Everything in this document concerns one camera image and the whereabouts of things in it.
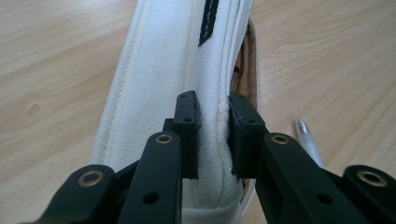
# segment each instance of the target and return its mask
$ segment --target tan leather trim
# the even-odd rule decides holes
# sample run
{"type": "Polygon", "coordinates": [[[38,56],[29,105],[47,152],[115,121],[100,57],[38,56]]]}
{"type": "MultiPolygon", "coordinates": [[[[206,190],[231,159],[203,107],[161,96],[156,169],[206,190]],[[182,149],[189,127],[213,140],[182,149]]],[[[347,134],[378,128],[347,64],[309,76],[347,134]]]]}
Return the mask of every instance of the tan leather trim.
{"type": "Polygon", "coordinates": [[[236,58],[231,91],[246,95],[257,108],[257,71],[256,71],[256,37],[250,24],[236,58]]]}

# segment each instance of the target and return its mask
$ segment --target silver pen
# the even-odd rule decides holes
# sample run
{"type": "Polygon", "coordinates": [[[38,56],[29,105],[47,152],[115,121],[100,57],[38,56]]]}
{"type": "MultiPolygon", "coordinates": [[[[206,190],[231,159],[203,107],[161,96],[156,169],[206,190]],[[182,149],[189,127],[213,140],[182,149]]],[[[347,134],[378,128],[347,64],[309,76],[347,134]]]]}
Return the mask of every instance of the silver pen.
{"type": "Polygon", "coordinates": [[[309,154],[309,156],[311,156],[312,160],[314,160],[319,167],[324,169],[325,166],[322,158],[320,157],[315,137],[311,132],[309,132],[308,126],[306,126],[305,121],[301,117],[296,120],[296,131],[300,145],[309,154]]]}

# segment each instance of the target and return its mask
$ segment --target mounting hole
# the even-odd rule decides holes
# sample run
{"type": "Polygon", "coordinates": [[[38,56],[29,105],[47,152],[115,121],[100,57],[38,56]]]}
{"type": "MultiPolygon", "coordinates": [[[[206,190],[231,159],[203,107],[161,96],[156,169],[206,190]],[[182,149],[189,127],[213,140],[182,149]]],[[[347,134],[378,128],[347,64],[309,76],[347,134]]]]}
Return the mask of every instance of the mounting hole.
{"type": "Polygon", "coordinates": [[[103,177],[104,175],[101,171],[89,171],[78,178],[78,184],[87,188],[101,182],[103,177]]]}
{"type": "Polygon", "coordinates": [[[271,139],[278,144],[287,144],[289,142],[289,139],[282,135],[274,135],[271,139]]]}
{"type": "Polygon", "coordinates": [[[373,173],[371,171],[360,170],[358,171],[358,177],[360,180],[366,182],[369,185],[373,185],[376,187],[385,187],[388,182],[384,177],[373,173]]]}
{"type": "Polygon", "coordinates": [[[157,193],[148,193],[143,197],[143,203],[151,205],[160,200],[160,196],[157,193]]]}
{"type": "Polygon", "coordinates": [[[327,195],[327,194],[318,194],[317,195],[317,199],[321,203],[324,203],[324,204],[327,204],[327,205],[332,204],[332,198],[329,195],[327,195]]]}
{"type": "Polygon", "coordinates": [[[172,141],[172,136],[169,134],[161,134],[155,138],[155,141],[160,144],[170,143],[172,141]]]}

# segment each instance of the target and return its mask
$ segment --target light wooden surface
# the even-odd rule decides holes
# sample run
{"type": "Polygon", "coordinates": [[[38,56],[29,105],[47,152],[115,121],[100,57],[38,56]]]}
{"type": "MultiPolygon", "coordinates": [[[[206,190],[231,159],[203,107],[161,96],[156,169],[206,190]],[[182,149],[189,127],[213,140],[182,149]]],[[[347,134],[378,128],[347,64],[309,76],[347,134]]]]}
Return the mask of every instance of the light wooden surface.
{"type": "MultiPolygon", "coordinates": [[[[87,164],[134,1],[0,2],[0,223],[32,221],[87,164]]],[[[304,116],[330,171],[396,177],[396,2],[256,1],[262,114],[304,116]]],[[[263,223],[257,198],[244,223],[263,223]]]]}

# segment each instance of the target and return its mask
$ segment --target white canvas case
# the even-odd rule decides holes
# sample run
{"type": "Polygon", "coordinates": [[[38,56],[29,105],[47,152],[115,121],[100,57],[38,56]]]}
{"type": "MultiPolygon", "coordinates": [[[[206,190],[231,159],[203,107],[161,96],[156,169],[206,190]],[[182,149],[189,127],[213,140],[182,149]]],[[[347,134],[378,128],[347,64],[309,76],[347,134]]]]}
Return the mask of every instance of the white canvas case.
{"type": "Polygon", "coordinates": [[[251,6],[219,0],[213,34],[198,47],[205,1],[138,1],[107,97],[91,163],[117,172],[140,159],[149,136],[173,117],[177,96],[196,91],[199,180],[183,180],[183,223],[240,223],[253,192],[250,183],[243,195],[231,174],[227,146],[227,97],[251,6]]]}

